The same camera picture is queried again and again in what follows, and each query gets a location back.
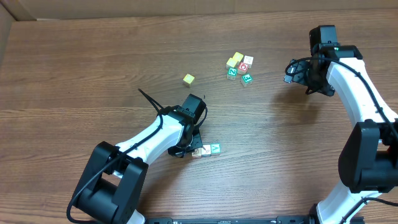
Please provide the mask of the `green block letter V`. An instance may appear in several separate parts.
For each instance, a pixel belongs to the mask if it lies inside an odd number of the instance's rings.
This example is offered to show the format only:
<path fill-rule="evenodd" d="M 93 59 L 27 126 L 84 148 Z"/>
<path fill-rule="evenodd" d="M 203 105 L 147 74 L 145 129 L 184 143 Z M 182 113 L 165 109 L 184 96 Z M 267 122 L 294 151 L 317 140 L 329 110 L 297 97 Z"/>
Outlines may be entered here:
<path fill-rule="evenodd" d="M 221 145 L 219 143 L 217 144 L 211 144 L 210 145 L 210 149 L 211 149 L 211 154 L 212 155 L 219 155 L 221 154 Z"/>

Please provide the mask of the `white leaf block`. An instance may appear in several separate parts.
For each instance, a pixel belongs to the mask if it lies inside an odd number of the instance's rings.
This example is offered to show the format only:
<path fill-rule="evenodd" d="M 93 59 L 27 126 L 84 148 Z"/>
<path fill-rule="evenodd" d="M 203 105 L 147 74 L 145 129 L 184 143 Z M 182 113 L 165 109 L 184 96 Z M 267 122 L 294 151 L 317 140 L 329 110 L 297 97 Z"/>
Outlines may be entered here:
<path fill-rule="evenodd" d="M 202 153 L 201 153 L 201 148 L 197 148 L 192 152 L 192 157 L 194 158 L 201 158 Z"/>

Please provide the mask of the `white block dark drawing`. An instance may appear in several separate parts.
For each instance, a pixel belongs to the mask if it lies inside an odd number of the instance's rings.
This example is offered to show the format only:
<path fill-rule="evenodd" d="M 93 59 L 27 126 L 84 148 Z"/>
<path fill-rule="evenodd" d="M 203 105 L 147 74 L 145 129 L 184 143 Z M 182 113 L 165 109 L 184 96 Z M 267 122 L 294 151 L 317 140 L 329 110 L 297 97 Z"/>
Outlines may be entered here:
<path fill-rule="evenodd" d="M 201 148 L 201 156 L 208 157 L 211 156 L 211 146 L 210 145 L 203 145 Z"/>

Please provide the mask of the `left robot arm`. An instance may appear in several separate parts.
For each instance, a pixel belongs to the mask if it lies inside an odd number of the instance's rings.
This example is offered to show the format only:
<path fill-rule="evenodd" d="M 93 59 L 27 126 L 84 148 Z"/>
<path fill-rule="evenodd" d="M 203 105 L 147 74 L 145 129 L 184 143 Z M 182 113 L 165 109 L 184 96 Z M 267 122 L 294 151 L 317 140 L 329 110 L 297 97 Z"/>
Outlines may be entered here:
<path fill-rule="evenodd" d="M 164 152 L 183 158 L 202 147 L 199 128 L 208 109 L 201 98 L 190 94 L 183 105 L 165 108 L 147 100 L 157 112 L 149 127 L 127 141 L 94 148 L 66 210 L 70 222 L 77 223 L 75 207 L 90 223 L 145 223 L 136 207 L 149 166 Z"/>

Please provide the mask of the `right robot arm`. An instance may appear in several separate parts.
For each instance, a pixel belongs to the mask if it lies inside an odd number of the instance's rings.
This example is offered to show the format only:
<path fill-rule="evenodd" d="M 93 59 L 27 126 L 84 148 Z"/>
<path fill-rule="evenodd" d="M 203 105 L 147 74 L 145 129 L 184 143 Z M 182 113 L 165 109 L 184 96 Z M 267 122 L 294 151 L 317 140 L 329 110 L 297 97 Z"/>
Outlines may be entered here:
<path fill-rule="evenodd" d="M 334 25 L 309 32 L 310 57 L 293 59 L 284 81 L 307 87 L 306 95 L 337 94 L 353 130 L 339 156 L 340 180 L 307 216 L 291 223 L 363 223 L 357 213 L 369 202 L 396 207 L 380 195 L 397 187 L 397 113 L 382 99 L 354 45 L 338 42 Z"/>

